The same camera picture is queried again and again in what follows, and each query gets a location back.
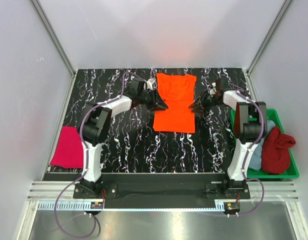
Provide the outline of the orange t shirt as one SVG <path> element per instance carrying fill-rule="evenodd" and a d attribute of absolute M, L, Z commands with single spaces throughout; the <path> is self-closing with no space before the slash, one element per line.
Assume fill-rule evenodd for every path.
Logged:
<path fill-rule="evenodd" d="M 194 75 L 156 75 L 158 93 L 168 106 L 154 114 L 156 132 L 195 133 L 195 114 L 189 106 L 194 102 L 197 77 Z"/>

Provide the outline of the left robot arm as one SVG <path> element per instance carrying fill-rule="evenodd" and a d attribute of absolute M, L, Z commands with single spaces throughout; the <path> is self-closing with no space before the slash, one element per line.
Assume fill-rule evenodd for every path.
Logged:
<path fill-rule="evenodd" d="M 84 194 L 97 198 L 102 193 L 100 156 L 102 143 L 107 139 L 111 119 L 139 105 L 151 112 L 165 111 L 169 107 L 153 87 L 154 80 L 135 76 L 130 85 L 122 83 L 121 93 L 115 98 L 98 103 L 88 103 L 82 112 L 77 131 L 83 147 L 83 171 L 76 187 Z"/>

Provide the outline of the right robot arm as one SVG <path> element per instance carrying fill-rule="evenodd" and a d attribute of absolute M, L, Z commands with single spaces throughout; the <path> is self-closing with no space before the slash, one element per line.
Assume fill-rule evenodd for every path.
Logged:
<path fill-rule="evenodd" d="M 267 106 L 244 96 L 243 92 L 241 87 L 218 78 L 188 107 L 193 113 L 206 113 L 218 105 L 227 105 L 235 110 L 234 154 L 223 180 L 205 185 L 207 195 L 237 199 L 239 195 L 249 193 L 247 171 L 255 149 L 267 133 Z"/>

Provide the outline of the light blue t shirt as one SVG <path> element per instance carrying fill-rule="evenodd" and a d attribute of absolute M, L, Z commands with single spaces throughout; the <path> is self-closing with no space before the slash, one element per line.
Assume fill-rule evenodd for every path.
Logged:
<path fill-rule="evenodd" d="M 276 124 L 272 120 L 267 120 L 267 131 L 265 133 L 265 138 L 262 138 L 258 144 L 258 146 L 255 148 L 249 166 L 249 169 L 259 171 L 262 168 L 262 149 L 263 144 L 266 139 L 266 137 L 269 135 L 271 130 L 276 126 Z"/>

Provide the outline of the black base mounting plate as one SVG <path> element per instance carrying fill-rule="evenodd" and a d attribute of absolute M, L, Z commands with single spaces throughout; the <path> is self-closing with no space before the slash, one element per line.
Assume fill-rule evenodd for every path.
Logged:
<path fill-rule="evenodd" d="M 96 183 L 80 180 L 73 191 L 75 199 L 173 195 L 208 200 L 251 198 L 245 180 L 230 180 L 224 173 L 103 173 Z"/>

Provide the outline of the dark red t shirt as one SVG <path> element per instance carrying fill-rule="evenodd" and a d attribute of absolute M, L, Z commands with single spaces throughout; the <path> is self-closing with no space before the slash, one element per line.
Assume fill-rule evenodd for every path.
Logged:
<path fill-rule="evenodd" d="M 270 175 L 283 174 L 291 165 L 289 149 L 296 140 L 275 126 L 264 140 L 261 154 L 261 169 Z"/>

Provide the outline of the folded magenta t shirt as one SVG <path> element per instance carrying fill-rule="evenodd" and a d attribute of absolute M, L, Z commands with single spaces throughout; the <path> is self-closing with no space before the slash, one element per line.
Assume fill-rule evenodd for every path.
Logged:
<path fill-rule="evenodd" d="M 51 166 L 65 169 L 82 169 L 84 166 L 84 151 L 77 129 L 63 126 L 59 135 Z"/>

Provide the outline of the right aluminium frame post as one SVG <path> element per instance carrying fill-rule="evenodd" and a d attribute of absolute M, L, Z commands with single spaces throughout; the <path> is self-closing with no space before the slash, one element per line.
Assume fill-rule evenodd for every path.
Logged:
<path fill-rule="evenodd" d="M 264 54 L 265 50 L 267 49 L 268 45 L 270 44 L 270 41 L 274 37 L 276 31 L 278 30 L 281 22 L 285 18 L 285 15 L 289 11 L 289 8 L 293 4 L 293 0 L 284 0 L 281 7 L 279 8 L 272 24 L 270 25 L 263 41 L 261 42 L 255 56 L 253 57 L 249 67 L 246 69 L 246 73 L 248 76 L 252 75 L 253 70 L 255 69 L 257 63 L 261 59 L 262 55 Z"/>

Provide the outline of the aluminium frame post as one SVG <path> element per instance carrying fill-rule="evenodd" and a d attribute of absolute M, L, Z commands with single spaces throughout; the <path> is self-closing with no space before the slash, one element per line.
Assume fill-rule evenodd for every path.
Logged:
<path fill-rule="evenodd" d="M 270 41 L 274 37 L 276 31 L 278 30 L 281 22 L 285 18 L 285 15 L 289 11 L 289 8 L 293 4 L 293 0 L 284 0 L 281 7 L 279 8 L 272 24 L 270 25 L 263 41 L 261 42 L 255 56 L 253 57 L 249 67 L 246 69 L 246 73 L 248 76 L 252 75 L 253 70 L 255 69 L 257 63 L 261 59 L 262 55 L 264 54 L 265 50 L 267 49 L 268 45 L 270 44 Z"/>
<path fill-rule="evenodd" d="M 75 76 L 76 70 L 73 67 L 73 65 L 71 64 L 64 48 L 61 45 L 61 42 L 59 41 L 53 26 L 47 16 L 47 14 L 45 13 L 41 3 L 39 0 L 29 0 L 29 2 L 31 3 L 34 11 L 36 12 L 42 26 L 44 27 L 48 37 L 50 38 L 55 50 L 57 51 L 60 59 L 62 60 L 64 66 L 66 67 L 68 73 L 71 75 L 71 77 Z"/>

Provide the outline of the left aluminium frame post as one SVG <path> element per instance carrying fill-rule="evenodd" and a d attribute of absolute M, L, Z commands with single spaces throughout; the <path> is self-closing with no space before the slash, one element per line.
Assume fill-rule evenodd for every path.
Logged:
<path fill-rule="evenodd" d="M 34 11 L 36 12 L 42 26 L 44 27 L 48 37 L 50 38 L 55 50 L 57 51 L 60 59 L 62 60 L 64 66 L 66 67 L 68 73 L 71 75 L 71 77 L 75 76 L 76 70 L 73 67 L 73 65 L 71 64 L 64 48 L 61 45 L 61 42 L 59 41 L 53 26 L 47 16 L 47 14 L 45 13 L 41 3 L 39 0 L 29 0 L 29 2 L 31 3 Z"/>

